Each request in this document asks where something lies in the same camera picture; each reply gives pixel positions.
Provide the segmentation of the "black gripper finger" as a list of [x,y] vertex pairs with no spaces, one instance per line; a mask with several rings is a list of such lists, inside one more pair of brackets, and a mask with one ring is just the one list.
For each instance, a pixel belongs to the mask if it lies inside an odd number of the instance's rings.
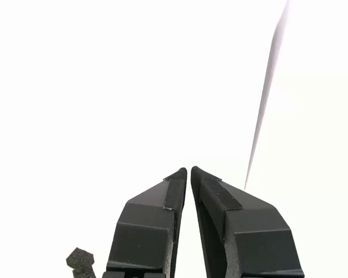
[[103,277],[174,277],[186,182],[181,168],[126,202]]
[[207,277],[304,277],[290,227],[271,204],[191,169]]

